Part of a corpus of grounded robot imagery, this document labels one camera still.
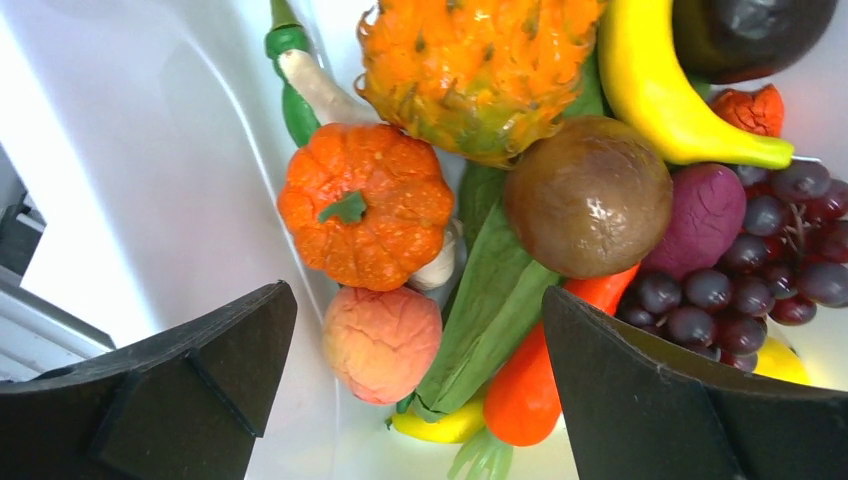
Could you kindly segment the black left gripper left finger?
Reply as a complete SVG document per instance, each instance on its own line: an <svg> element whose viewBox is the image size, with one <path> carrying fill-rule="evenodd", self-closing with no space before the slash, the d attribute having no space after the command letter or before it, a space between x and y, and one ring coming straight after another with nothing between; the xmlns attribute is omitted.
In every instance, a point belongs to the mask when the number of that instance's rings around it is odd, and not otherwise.
<svg viewBox="0 0 848 480"><path fill-rule="evenodd" d="M1 386L5 479L241 479L298 306L262 286L116 351Z"/></svg>

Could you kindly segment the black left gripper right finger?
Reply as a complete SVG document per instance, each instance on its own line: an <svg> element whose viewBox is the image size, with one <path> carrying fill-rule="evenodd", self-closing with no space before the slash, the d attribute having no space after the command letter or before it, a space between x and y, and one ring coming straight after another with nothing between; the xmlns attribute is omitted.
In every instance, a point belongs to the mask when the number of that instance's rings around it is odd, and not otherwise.
<svg viewBox="0 0 848 480"><path fill-rule="evenodd" d="M583 479L843 479L847 395L745 373L559 287L546 341Z"/></svg>

